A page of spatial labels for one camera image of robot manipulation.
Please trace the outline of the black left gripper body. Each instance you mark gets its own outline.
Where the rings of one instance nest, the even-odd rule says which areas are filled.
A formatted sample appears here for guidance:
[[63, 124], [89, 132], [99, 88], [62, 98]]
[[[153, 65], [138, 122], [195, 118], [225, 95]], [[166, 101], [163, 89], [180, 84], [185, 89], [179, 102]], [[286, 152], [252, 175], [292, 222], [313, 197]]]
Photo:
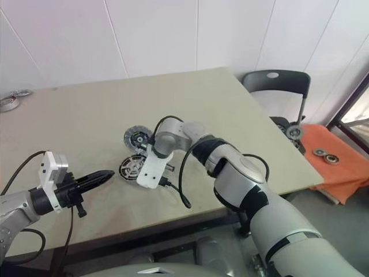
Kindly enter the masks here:
[[82, 182], [86, 181], [85, 177], [75, 179], [72, 172], [66, 173], [63, 181], [57, 185], [56, 196], [62, 208], [76, 207], [78, 216], [83, 218], [87, 215], [86, 210], [82, 206], [84, 201], [81, 189]]

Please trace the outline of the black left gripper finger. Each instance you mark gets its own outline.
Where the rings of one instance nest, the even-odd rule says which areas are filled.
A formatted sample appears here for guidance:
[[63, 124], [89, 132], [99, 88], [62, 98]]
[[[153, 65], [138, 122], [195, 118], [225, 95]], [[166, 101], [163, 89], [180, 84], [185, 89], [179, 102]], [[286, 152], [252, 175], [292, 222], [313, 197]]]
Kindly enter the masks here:
[[76, 182], [78, 185], [102, 185], [109, 181], [114, 175], [115, 172], [113, 170], [99, 170], [78, 178]]
[[113, 174], [89, 174], [79, 179], [79, 191], [87, 192], [110, 180]]

